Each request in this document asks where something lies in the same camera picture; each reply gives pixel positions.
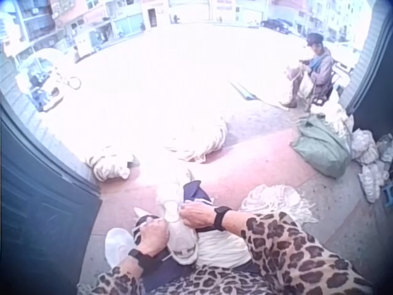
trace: green sack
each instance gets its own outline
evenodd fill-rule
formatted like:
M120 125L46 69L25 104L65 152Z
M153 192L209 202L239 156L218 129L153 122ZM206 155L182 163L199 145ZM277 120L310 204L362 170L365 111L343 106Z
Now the green sack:
M337 137L332 128L316 115L301 119L299 138L292 148L315 170L323 175L339 178L351 162L351 148L347 139Z

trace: black watch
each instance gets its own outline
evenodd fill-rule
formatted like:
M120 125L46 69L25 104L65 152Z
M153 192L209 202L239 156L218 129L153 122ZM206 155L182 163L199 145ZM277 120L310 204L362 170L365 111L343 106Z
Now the black watch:
M225 214L227 214L228 211L232 210L231 208L227 207L227 206L220 206L214 209L214 211L217 213L216 217L214 218L214 229L217 229L221 232L223 232L225 229L222 227L222 220L225 216Z
M153 258L149 255L145 255L135 248L131 249L131 251L128 252L128 255L134 257L137 260L139 266L143 269L143 274L157 269L161 264L161 260Z

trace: blue stool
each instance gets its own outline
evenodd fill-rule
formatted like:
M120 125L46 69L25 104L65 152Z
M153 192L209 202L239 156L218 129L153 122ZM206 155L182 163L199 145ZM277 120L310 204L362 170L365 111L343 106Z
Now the blue stool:
M393 183L388 183L382 188L386 196L385 207L393 206Z

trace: doorway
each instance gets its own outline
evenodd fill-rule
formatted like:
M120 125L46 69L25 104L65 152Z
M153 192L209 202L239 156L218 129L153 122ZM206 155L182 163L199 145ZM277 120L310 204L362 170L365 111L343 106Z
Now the doorway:
M155 16L155 9L151 8L147 11L149 14L149 21L150 21L150 27L154 28L157 26L157 17Z

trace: hand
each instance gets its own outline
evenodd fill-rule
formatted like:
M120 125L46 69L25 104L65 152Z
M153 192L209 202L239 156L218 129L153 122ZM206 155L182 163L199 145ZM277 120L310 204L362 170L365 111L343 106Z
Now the hand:
M302 63L301 69L302 71L306 71L307 73L311 72L311 68L308 65L305 65L304 63Z
M182 204L179 215L184 224L192 229L212 226L216 218L214 207L202 202L188 201Z
M168 240L168 223L162 218L148 217L146 224L141 226L141 243L136 248L143 254L153 257L164 250Z

